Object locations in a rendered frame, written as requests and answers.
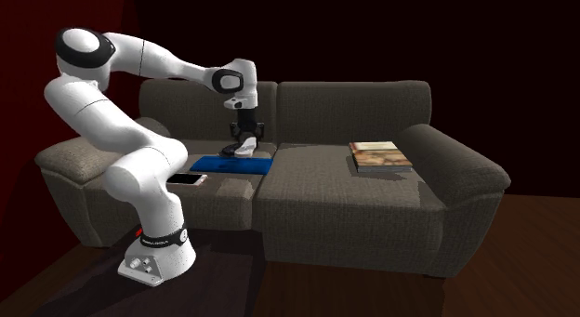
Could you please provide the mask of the dark cover book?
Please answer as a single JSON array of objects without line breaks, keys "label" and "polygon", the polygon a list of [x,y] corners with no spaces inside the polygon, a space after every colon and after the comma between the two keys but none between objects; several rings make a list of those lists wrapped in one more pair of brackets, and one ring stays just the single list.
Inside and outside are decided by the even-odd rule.
[{"label": "dark cover book", "polygon": [[408,172],[413,169],[413,164],[398,153],[360,152],[354,155],[354,161],[359,173]]}]

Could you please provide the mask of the blue flat book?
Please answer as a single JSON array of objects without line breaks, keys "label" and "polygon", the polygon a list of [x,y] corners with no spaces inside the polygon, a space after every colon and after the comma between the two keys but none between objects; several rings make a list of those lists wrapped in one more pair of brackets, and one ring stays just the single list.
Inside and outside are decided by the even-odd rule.
[{"label": "blue flat book", "polygon": [[190,167],[190,171],[267,175],[272,163],[270,158],[203,156]]}]

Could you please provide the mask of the grey-brown fabric sofa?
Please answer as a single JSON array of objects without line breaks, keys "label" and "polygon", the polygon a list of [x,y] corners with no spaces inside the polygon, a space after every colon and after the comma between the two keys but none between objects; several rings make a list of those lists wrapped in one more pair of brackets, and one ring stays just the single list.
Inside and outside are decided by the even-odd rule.
[{"label": "grey-brown fabric sofa", "polygon": [[[224,97],[188,81],[151,79],[138,124],[184,144],[185,173],[228,144]],[[430,124],[421,81],[262,82],[257,156],[267,175],[212,173],[200,186],[167,184],[186,227],[261,233],[269,261],[449,278],[480,247],[510,184],[498,164]],[[359,173],[351,142],[392,141],[408,172]],[[112,198],[106,169],[121,157],[84,137],[36,155],[49,192],[82,244],[108,246],[140,220]]]}]

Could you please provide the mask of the dark robot stand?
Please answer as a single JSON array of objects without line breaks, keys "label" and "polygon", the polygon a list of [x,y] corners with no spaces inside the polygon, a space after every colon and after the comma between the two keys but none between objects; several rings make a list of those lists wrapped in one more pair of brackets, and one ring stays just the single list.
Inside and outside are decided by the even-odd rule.
[{"label": "dark robot stand", "polygon": [[266,267],[259,232],[190,229],[194,264],[155,287],[117,272],[137,232],[129,231],[31,317],[252,317]]}]

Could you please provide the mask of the brown patterned cover book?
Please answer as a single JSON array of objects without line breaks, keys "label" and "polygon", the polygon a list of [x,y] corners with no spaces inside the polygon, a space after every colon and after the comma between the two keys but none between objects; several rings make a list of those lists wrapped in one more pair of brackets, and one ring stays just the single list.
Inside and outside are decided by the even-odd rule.
[{"label": "brown patterned cover book", "polygon": [[349,144],[358,167],[412,167],[413,164],[392,141],[351,142]]}]

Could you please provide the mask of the white-edged black smartphone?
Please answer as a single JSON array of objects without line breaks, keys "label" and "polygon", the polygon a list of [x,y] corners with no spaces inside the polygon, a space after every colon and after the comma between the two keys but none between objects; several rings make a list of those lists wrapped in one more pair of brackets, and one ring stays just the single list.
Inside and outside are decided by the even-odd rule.
[{"label": "white-edged black smartphone", "polygon": [[171,176],[167,184],[179,184],[187,186],[200,186],[207,179],[206,174],[176,173]]}]

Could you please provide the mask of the black and white object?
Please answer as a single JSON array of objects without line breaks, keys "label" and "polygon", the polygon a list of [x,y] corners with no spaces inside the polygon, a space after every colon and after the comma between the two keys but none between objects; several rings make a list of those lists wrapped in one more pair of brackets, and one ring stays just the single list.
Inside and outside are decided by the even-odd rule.
[{"label": "black and white object", "polygon": [[249,132],[244,132],[236,143],[222,148],[218,153],[221,157],[249,158],[257,148],[257,137]]}]

